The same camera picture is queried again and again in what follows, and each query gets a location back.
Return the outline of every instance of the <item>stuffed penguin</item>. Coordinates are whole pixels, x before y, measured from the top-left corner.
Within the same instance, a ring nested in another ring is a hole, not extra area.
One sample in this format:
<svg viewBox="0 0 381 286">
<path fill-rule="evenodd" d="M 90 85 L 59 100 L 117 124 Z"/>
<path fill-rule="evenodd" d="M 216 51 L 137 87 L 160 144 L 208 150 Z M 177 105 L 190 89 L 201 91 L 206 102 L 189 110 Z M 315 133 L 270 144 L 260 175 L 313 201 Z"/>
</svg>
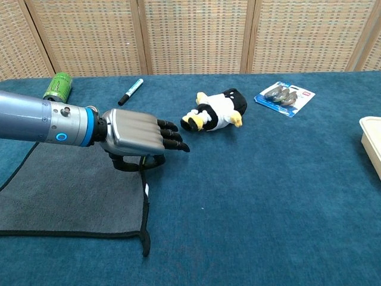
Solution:
<svg viewBox="0 0 381 286">
<path fill-rule="evenodd" d="M 197 109 L 185 115 L 180 124 L 188 131 L 214 131 L 234 124 L 242 126 L 242 116 L 247 108 L 245 97 L 237 89 L 231 88 L 221 94 L 207 96 L 197 93 Z"/>
</svg>

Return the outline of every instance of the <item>robotic arm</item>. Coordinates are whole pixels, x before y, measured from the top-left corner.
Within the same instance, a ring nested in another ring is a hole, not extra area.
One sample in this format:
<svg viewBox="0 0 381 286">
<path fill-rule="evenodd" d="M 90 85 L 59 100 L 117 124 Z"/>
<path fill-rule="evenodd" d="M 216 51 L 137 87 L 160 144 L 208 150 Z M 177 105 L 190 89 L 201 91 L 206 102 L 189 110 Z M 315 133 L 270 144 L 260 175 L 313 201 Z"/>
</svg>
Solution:
<svg viewBox="0 0 381 286">
<path fill-rule="evenodd" d="M 136 171 L 138 166 L 124 156 L 153 156 L 165 162 L 164 150 L 189 147 L 182 142 L 172 122 L 146 113 L 111 109 L 99 116 L 93 107 L 78 107 L 0 91 L 0 138 L 88 147 L 99 142 L 109 153 L 114 167 Z"/>
</svg>

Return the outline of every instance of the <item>gray cloth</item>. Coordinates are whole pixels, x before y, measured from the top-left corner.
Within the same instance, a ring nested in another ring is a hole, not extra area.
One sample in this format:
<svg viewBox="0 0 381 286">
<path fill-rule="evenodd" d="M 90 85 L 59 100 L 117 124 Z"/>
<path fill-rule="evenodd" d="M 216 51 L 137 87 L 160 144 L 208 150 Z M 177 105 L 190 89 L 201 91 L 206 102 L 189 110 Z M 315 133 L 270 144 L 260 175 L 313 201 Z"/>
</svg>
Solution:
<svg viewBox="0 0 381 286">
<path fill-rule="evenodd" d="M 143 185 L 140 172 L 115 170 L 98 144 L 38 144 L 0 192 L 0 232 L 140 235 Z"/>
</svg>

